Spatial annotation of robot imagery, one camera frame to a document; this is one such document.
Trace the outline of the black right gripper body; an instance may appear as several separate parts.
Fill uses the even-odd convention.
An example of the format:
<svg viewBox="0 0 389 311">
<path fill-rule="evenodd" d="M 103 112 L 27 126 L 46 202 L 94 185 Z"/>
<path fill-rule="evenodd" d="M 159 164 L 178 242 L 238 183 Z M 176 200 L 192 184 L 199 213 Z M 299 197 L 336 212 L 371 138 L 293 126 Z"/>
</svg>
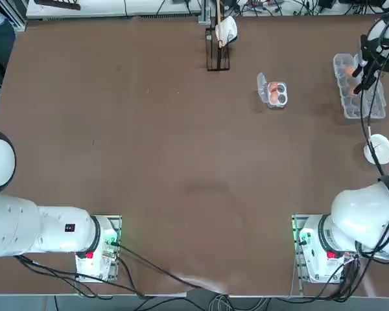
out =
<svg viewBox="0 0 389 311">
<path fill-rule="evenodd" d="M 373 67 L 373 70 L 380 69 L 389 61 L 389 46 L 378 45 L 375 40 L 368 40 L 367 35 L 360 37 L 359 65 L 366 72 Z"/>
</svg>

